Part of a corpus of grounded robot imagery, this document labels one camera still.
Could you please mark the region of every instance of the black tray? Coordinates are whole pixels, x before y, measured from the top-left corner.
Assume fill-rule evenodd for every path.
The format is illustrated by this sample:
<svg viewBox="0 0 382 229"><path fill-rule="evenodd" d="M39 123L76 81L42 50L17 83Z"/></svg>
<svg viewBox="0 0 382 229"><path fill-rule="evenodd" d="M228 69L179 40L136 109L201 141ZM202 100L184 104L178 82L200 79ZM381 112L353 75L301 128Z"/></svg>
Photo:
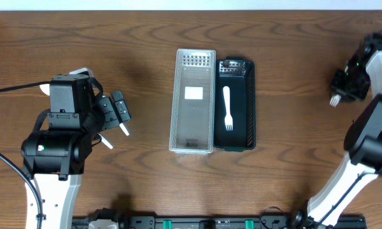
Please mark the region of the black tray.
<svg viewBox="0 0 382 229"><path fill-rule="evenodd" d="M215 82L214 147L237 152L255 148L255 65L239 57L217 60ZM224 86L230 90L232 131L225 128Z"/></svg>

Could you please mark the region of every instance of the white wall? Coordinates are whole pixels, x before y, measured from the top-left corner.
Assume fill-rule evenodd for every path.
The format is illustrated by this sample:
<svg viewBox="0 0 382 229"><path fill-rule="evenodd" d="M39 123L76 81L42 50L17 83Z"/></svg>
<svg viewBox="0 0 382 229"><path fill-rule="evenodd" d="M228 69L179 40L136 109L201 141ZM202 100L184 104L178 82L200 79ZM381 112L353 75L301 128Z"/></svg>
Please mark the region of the white wall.
<svg viewBox="0 0 382 229"><path fill-rule="evenodd" d="M0 0L0 10L382 10L382 0Z"/></svg>

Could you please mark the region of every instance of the plastic fork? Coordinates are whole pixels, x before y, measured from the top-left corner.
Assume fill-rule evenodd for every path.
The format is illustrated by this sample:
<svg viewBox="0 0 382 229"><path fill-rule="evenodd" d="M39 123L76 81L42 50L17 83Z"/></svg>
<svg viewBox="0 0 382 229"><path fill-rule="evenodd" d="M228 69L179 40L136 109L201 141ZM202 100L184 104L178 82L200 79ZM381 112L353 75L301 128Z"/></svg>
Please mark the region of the plastic fork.
<svg viewBox="0 0 382 229"><path fill-rule="evenodd" d="M227 131L231 131L234 128L234 121L230 115L230 91L228 86L224 86L223 99L225 101L225 110L227 114L225 115L225 128Z"/></svg>

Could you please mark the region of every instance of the white sticker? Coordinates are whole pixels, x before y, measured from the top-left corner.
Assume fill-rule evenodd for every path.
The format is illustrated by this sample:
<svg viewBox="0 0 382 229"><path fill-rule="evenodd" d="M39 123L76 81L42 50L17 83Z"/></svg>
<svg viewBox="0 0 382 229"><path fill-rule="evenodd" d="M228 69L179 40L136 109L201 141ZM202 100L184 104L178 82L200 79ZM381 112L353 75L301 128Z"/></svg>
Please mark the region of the white sticker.
<svg viewBox="0 0 382 229"><path fill-rule="evenodd" d="M185 99L202 99L203 87L185 87Z"/></svg>

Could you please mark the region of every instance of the wooden table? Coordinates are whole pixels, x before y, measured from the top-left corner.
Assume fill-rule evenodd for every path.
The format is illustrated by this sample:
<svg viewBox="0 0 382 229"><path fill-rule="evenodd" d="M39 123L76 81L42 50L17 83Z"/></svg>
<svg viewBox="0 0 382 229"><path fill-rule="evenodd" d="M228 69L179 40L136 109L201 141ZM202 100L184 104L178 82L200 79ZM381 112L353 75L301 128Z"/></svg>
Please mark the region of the wooden table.
<svg viewBox="0 0 382 229"><path fill-rule="evenodd" d="M106 92L121 90L131 131L104 135L87 158L74 215L114 207L168 215L290 212L317 193L343 157L366 104L329 106L329 81L364 35L382 32L375 11L0 12L0 88L89 67ZM208 156L168 150L179 48L245 56L256 65L257 147ZM20 167L20 146L50 100L38 87L0 94L0 152ZM346 212L382 228L382 178ZM0 161L0 228L23 228L24 183Z"/></svg>

